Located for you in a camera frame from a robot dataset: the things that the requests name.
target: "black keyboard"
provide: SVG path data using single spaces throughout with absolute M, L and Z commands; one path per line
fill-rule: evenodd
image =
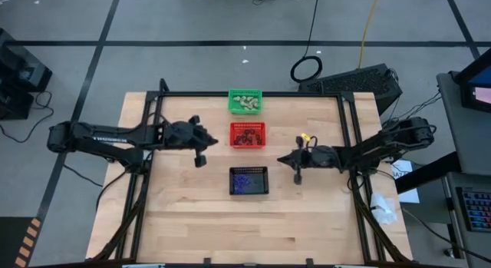
M 394 81 L 393 75 L 386 65 L 374 65 L 329 77 L 301 83 L 300 91 L 329 92 L 356 91 L 373 92 L 375 95 L 385 94 L 390 90 L 388 82 Z
M 467 229 L 491 232 L 491 191 L 458 187 L 460 205 L 465 212 Z

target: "green basket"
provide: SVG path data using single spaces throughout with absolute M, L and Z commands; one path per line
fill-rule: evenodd
M 252 96 L 258 98 L 258 107 L 256 110 L 245 110 L 240 102 L 234 101 L 236 96 Z M 232 89 L 229 90 L 229 111 L 233 114 L 258 114 L 262 109 L 262 91 L 260 90 L 246 90 L 246 89 Z

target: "wooden tabletop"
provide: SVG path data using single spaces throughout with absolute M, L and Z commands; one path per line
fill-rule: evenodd
M 127 93 L 120 127 L 134 127 L 143 112 L 145 93 Z M 301 133 L 315 135 L 319 144 L 343 146 L 338 106 L 334 98 L 263 98 L 258 115 L 232 115 L 227 98 L 164 98 L 169 121 L 187 121 L 198 114 L 202 125 L 219 143 L 204 152 L 208 164 L 194 167 L 194 151 L 156 151 L 138 252 L 139 262 L 361 264 L 360 238 L 353 197 L 346 187 L 348 174 L 336 169 L 302 171 L 302 185 L 294 171 L 276 158 L 296 147 Z M 363 138 L 381 129 L 373 94 L 355 94 Z M 349 107 L 346 104 L 351 142 Z M 266 146 L 233 149 L 229 125 L 233 121 L 264 121 Z M 230 196 L 230 167 L 267 166 L 269 195 Z M 379 169 L 391 173 L 382 164 Z M 123 171 L 110 164 L 105 184 Z M 98 253 L 119 227 L 129 176 L 102 196 L 87 257 Z M 398 221 L 383 225 L 385 232 L 411 258 L 394 181 L 371 177 L 374 192 L 394 200 Z M 373 234 L 367 225 L 371 255 L 376 259 Z M 128 230 L 127 244 L 133 230 Z M 125 246 L 129 256 L 129 245 Z

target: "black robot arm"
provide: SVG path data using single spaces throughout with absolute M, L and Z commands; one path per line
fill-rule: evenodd
M 433 125 L 421 117 L 398 121 L 379 131 L 373 137 L 353 147 L 329 147 L 317 145 L 303 147 L 303 140 L 297 137 L 298 149 L 278 158 L 278 161 L 292 167 L 296 174 L 294 182 L 302 183 L 302 168 L 337 168 L 340 172 L 357 167 L 362 173 L 369 172 L 383 159 L 398 160 L 408 151 L 422 149 L 433 143 Z
M 139 173 L 143 167 L 143 151 L 182 150 L 196 151 L 195 166 L 206 164 L 201 152 L 218 141 L 198 125 L 199 117 L 189 121 L 164 122 L 154 125 L 140 124 L 135 128 L 108 127 L 78 121 L 65 121 L 50 127 L 48 149 L 55 153 L 80 151 L 108 160 L 116 160 L 128 172 Z M 132 144 L 132 148 L 119 148 L 108 143 Z

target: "red plastic bin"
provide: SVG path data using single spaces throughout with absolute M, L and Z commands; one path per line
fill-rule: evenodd
M 230 124 L 230 146 L 262 148 L 265 145 L 266 126 L 264 122 L 232 122 Z

